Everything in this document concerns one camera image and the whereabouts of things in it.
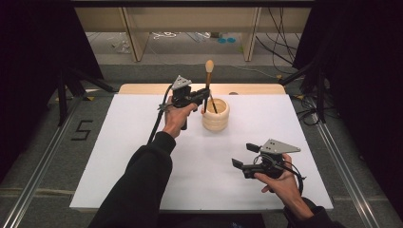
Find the person's left hand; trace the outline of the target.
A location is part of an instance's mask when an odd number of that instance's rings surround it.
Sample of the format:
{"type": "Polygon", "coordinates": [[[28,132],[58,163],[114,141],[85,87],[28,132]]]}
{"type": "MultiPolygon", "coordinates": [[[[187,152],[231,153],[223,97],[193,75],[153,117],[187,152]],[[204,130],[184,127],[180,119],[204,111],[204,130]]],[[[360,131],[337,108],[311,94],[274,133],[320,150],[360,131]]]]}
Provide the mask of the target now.
{"type": "Polygon", "coordinates": [[[177,108],[174,105],[169,105],[164,110],[164,128],[163,132],[169,134],[172,138],[177,138],[184,126],[187,117],[190,113],[196,110],[198,106],[196,104],[189,104],[185,107],[177,108]]]}

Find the clear plastic wrapper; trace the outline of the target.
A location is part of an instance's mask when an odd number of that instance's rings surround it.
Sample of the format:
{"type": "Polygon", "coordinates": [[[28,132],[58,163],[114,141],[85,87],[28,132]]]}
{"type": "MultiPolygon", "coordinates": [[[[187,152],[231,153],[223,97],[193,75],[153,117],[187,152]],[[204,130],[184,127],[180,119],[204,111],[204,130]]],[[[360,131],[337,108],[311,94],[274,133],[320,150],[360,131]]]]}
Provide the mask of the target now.
{"type": "Polygon", "coordinates": [[[111,46],[118,53],[130,52],[130,44],[124,32],[117,33],[111,38],[111,46]]]}

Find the beige wooden shelf unit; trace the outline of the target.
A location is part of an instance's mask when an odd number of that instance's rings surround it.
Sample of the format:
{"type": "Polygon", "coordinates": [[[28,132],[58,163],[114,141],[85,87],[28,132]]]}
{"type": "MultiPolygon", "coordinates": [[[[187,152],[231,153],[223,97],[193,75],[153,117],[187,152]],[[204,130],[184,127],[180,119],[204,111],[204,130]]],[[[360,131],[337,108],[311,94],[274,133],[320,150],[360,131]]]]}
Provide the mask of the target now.
{"type": "Polygon", "coordinates": [[[76,8],[87,32],[124,32],[132,58],[142,60],[149,33],[157,32],[238,32],[244,60],[252,60],[255,35],[275,32],[302,33],[309,8],[76,8]]]}

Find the wooden spoon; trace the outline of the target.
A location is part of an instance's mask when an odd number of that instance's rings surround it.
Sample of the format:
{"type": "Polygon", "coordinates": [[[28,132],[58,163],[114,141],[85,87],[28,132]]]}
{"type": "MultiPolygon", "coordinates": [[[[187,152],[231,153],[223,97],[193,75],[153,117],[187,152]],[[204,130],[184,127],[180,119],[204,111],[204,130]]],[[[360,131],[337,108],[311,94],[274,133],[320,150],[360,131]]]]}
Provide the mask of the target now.
{"type": "MultiPolygon", "coordinates": [[[[212,60],[208,60],[205,63],[205,71],[206,71],[205,88],[206,89],[208,89],[210,87],[213,69],[214,69],[214,62],[212,60]]],[[[207,101],[208,101],[208,98],[205,98],[204,99],[204,104],[203,104],[203,110],[204,111],[207,111],[207,101]]]]}

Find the wooden table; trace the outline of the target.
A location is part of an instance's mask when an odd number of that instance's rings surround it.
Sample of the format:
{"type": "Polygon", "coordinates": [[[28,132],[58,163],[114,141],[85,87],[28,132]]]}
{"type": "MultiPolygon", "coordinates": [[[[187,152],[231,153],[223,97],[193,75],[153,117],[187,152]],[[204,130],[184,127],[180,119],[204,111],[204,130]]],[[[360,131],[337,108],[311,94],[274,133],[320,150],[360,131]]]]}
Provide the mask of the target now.
{"type": "MultiPolygon", "coordinates": [[[[124,84],[119,94],[164,94],[168,84],[124,84]]],[[[279,84],[212,84],[213,95],[285,94],[279,84]]]]}

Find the person's right hand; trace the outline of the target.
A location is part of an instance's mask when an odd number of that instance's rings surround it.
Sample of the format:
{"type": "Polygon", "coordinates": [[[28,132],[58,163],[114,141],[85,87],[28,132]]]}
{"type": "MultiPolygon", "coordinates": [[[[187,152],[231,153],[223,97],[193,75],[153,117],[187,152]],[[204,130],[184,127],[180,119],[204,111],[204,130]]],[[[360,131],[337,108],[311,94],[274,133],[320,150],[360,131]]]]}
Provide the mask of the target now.
{"type": "Polygon", "coordinates": [[[254,177],[265,184],[262,193],[275,193],[290,210],[300,210],[304,201],[297,189],[294,175],[290,171],[284,171],[277,179],[272,179],[265,174],[255,173],[254,177]]]}

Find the metal floor rail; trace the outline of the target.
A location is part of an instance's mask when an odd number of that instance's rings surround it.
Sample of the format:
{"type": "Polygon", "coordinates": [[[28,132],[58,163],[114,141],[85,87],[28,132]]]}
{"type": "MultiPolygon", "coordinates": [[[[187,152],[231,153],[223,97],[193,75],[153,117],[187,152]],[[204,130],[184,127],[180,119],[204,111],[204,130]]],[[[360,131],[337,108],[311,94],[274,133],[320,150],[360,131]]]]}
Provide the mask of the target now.
{"type": "Polygon", "coordinates": [[[40,161],[38,161],[36,164],[27,184],[19,192],[18,198],[10,208],[10,211],[5,217],[4,221],[0,223],[0,228],[18,228],[21,220],[29,208],[38,186],[48,171],[48,168],[60,147],[62,139],[66,135],[75,111],[82,100],[82,97],[72,98],[70,107],[67,109],[67,115],[54,131],[46,150],[44,151],[40,161]]]}
{"type": "Polygon", "coordinates": [[[327,124],[319,123],[317,128],[364,226],[366,228],[379,228],[374,212],[353,177],[327,124]]]}

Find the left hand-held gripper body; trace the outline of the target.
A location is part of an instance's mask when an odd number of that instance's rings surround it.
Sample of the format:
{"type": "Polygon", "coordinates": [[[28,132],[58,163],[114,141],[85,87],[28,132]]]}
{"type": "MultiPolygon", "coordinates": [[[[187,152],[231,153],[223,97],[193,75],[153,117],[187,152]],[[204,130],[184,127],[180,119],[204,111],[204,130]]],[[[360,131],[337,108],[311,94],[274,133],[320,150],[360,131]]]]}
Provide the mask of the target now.
{"type": "Polygon", "coordinates": [[[175,107],[185,107],[190,104],[191,84],[191,80],[185,79],[181,75],[174,81],[171,89],[173,91],[172,104],[175,107]]]}

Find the cream ribbed pen holder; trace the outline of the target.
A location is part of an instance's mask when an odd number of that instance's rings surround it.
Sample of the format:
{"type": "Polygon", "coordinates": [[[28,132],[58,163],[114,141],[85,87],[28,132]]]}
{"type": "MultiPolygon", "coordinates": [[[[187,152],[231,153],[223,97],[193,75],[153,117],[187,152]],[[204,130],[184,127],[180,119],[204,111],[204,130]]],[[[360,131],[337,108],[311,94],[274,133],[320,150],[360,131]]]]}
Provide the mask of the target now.
{"type": "Polygon", "coordinates": [[[209,131],[222,131],[229,122],[230,106],[223,99],[214,98],[218,114],[215,113],[210,99],[207,102],[207,111],[202,114],[201,123],[209,131]]]}

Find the black stand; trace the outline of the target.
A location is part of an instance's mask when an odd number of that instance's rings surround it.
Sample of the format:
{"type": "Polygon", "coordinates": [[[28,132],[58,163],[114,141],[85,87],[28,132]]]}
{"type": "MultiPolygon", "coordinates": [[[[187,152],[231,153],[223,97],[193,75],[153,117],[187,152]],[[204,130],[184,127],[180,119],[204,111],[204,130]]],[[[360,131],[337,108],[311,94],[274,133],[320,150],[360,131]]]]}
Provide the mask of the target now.
{"type": "Polygon", "coordinates": [[[107,92],[116,92],[114,87],[85,74],[82,70],[73,67],[63,68],[59,73],[57,86],[59,98],[59,126],[64,124],[68,116],[66,89],[68,88],[74,97],[82,98],[86,94],[86,90],[81,84],[82,81],[87,81],[107,92]]]}
{"type": "Polygon", "coordinates": [[[303,82],[300,86],[300,91],[303,94],[311,93],[314,89],[317,91],[317,104],[316,111],[318,119],[325,124],[324,117],[324,71],[318,61],[312,61],[308,65],[299,69],[297,72],[291,74],[285,79],[280,79],[278,83],[282,86],[286,86],[293,82],[297,78],[303,76],[303,82]]]}

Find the white table sheet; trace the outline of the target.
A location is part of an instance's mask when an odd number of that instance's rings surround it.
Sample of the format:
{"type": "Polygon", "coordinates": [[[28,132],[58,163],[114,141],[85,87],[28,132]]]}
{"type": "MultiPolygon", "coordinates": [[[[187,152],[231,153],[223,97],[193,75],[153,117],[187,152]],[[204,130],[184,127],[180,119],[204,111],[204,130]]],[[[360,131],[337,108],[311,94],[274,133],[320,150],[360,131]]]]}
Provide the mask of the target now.
{"type": "MultiPolygon", "coordinates": [[[[71,201],[71,208],[96,210],[124,173],[134,152],[149,138],[160,95],[116,95],[71,201]]],[[[304,178],[304,197],[327,209],[332,201],[287,95],[226,95],[229,124],[221,132],[190,115],[172,153],[173,171],[163,195],[165,212],[252,212],[281,209],[274,194],[261,193],[261,182],[247,179],[232,164],[256,157],[246,145],[274,139],[298,147],[292,156],[304,178]]]]}

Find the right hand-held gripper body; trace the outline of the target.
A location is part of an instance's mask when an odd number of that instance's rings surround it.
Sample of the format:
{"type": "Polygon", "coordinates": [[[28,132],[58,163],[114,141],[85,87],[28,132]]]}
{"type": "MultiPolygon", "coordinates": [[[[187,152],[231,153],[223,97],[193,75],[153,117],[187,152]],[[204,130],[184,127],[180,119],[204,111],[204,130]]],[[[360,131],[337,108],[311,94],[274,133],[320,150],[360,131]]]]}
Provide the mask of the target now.
{"type": "Polygon", "coordinates": [[[286,153],[300,152],[299,147],[273,139],[269,139],[259,147],[259,155],[255,157],[253,164],[244,164],[242,166],[241,171],[246,179],[253,179],[255,173],[263,173],[272,179],[277,179],[284,170],[290,171],[298,178],[301,178],[299,172],[285,165],[285,160],[282,157],[286,153]]]}

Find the black curtain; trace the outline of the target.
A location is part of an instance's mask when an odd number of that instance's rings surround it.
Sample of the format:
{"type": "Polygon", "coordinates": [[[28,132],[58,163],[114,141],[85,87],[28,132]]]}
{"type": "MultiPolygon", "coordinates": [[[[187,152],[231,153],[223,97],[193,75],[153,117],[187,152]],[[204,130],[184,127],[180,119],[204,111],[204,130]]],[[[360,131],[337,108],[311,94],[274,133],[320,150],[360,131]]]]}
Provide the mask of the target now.
{"type": "Polygon", "coordinates": [[[103,77],[69,0],[0,0],[0,181],[69,67],[103,77]]]}
{"type": "Polygon", "coordinates": [[[336,108],[403,220],[403,0],[316,0],[294,67],[335,32],[324,65],[336,108]]]}

